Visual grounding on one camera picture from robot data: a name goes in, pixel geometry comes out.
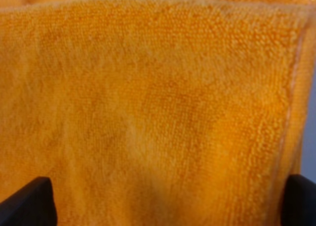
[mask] orange towel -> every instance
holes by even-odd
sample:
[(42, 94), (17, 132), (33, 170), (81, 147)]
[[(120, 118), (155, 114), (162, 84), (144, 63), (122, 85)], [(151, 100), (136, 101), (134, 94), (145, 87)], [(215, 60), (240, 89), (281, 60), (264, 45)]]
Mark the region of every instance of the orange towel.
[(278, 225), (314, 0), (5, 1), (0, 200), (47, 176), (61, 226)]

